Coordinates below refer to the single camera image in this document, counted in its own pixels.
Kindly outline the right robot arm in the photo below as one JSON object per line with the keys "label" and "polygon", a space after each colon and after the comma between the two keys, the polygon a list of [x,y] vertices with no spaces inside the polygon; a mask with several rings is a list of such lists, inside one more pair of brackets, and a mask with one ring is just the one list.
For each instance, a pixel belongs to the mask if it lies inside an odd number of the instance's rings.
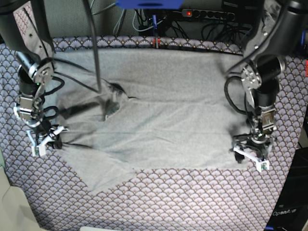
{"label": "right robot arm", "polygon": [[19,94],[13,111],[28,126],[32,154],[43,156],[48,146],[61,149],[60,134],[68,129],[52,125],[59,114],[56,106],[44,108],[45,97],[64,86],[54,76],[55,50],[49,33],[44,2],[41,0],[2,0],[0,37],[15,52],[19,62]]}

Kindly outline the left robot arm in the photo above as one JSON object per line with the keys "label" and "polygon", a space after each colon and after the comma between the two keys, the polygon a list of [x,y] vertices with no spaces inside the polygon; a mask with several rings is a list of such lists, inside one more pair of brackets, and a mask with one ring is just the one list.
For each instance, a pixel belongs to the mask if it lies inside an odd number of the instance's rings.
{"label": "left robot arm", "polygon": [[229,105],[247,117],[248,134],[232,137],[237,163],[245,158],[262,170],[269,168],[268,155],[276,130],[275,101],[278,76],[308,22],[306,0],[264,0],[244,57],[226,71],[224,93]]}

